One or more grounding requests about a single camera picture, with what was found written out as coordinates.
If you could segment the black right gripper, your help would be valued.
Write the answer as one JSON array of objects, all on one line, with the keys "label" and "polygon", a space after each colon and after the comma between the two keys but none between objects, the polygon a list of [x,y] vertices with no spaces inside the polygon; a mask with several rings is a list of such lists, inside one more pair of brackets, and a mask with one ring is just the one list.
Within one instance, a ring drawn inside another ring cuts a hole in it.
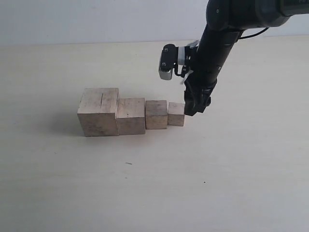
[{"label": "black right gripper", "polygon": [[184,84],[184,114],[194,116],[196,112],[203,113],[206,107],[211,104],[211,94],[216,86],[216,81],[203,86],[187,79]]}]

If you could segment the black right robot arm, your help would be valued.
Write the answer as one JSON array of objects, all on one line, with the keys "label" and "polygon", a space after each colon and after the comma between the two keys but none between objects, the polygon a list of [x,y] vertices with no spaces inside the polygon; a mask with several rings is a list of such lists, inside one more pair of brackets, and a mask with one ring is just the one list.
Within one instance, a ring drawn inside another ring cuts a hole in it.
[{"label": "black right robot arm", "polygon": [[184,82],[184,113],[193,116],[210,105],[219,72],[244,31],[279,27],[293,15],[308,12],[307,0],[210,0],[206,27]]}]

